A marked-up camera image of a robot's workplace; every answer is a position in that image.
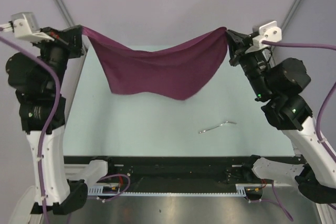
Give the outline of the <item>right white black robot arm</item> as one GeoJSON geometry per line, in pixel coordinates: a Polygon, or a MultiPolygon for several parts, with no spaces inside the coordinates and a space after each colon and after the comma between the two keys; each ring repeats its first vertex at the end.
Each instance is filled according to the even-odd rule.
{"type": "Polygon", "coordinates": [[[253,155],[242,165],[243,179],[275,180],[295,187],[309,200],[318,204],[335,203],[335,151],[322,136],[319,120],[301,96],[310,83],[303,62],[287,58],[271,66],[263,52],[266,45],[280,44],[280,31],[272,28],[260,35],[233,30],[226,33],[230,64],[241,66],[256,101],[263,102],[262,111],[268,123],[288,137],[304,164],[287,164],[253,155]]]}

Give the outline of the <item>silver metal fork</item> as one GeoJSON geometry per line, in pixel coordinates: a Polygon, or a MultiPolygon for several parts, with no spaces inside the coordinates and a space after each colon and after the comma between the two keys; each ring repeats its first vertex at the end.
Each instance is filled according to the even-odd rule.
{"type": "Polygon", "coordinates": [[[220,123],[218,125],[208,127],[207,129],[199,130],[198,134],[206,133],[208,131],[214,130],[214,129],[219,128],[219,127],[222,127],[222,126],[224,126],[226,124],[237,125],[237,122],[234,122],[234,121],[224,121],[224,122],[222,122],[222,123],[220,123]]]}

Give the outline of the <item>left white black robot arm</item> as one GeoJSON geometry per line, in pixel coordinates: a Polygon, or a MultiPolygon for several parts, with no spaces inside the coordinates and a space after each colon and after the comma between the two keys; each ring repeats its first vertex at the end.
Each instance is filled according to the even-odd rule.
{"type": "Polygon", "coordinates": [[[34,56],[22,48],[6,63],[8,84],[15,89],[22,129],[33,157],[35,197],[33,214],[68,215],[82,208],[88,191],[99,179],[110,182],[116,169],[104,160],[92,160],[82,171],[66,177],[63,136],[66,99],[60,89],[69,59],[79,58],[82,27],[65,30],[50,27],[29,34],[39,48],[34,56]]]}

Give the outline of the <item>purple cloth napkin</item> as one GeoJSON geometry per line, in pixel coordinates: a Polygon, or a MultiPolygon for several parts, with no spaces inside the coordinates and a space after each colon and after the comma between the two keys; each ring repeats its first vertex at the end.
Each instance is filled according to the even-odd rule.
{"type": "Polygon", "coordinates": [[[142,92],[186,100],[215,75],[227,54],[226,27],[180,45],[159,50],[133,50],[88,27],[92,44],[110,91],[119,95],[142,92]]]}

